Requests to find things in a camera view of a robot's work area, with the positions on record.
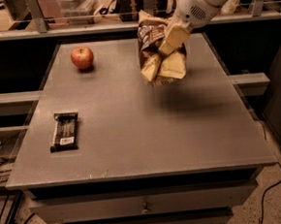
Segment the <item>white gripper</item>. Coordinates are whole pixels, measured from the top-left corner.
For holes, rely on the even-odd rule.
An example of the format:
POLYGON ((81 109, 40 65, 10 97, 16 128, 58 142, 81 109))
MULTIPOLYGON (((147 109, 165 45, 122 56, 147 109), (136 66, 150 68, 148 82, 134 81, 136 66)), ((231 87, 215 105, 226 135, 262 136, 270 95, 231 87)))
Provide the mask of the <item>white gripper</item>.
MULTIPOLYGON (((220 0, 177 0, 177 8, 172 16, 172 26, 166 29, 166 35, 158 51, 168 56, 188 40, 192 29, 208 24, 221 10, 220 0)), ((141 74, 148 83, 154 81, 162 63, 162 56, 154 53, 144 62, 141 74)))

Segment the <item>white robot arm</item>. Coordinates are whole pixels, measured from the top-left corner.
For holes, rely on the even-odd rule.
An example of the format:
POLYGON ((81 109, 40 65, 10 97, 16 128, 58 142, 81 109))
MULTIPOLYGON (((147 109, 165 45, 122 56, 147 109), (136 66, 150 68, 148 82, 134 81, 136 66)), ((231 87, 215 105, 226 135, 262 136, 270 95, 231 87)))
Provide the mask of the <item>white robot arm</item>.
POLYGON ((177 0, 169 18, 139 11, 138 45, 143 80, 165 85, 185 77, 185 42, 194 29, 210 23, 229 0, 177 0))

